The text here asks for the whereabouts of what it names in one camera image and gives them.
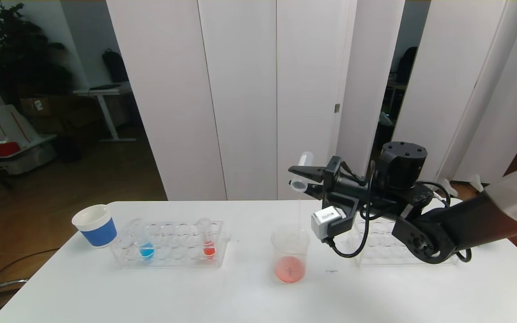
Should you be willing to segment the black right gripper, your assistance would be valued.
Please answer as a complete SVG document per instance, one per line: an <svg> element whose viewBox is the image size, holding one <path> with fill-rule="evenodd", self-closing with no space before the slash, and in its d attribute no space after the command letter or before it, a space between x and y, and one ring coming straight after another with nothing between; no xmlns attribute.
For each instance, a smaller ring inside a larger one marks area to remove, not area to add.
<svg viewBox="0 0 517 323"><path fill-rule="evenodd" d="M339 156L331 157L325 168L291 166L289 172L293 174L293 180L289 181L290 188L315 200L322 198L323 208L332 205L354 207L359 202L362 205L368 203L367 178L356 175Z"/></svg>

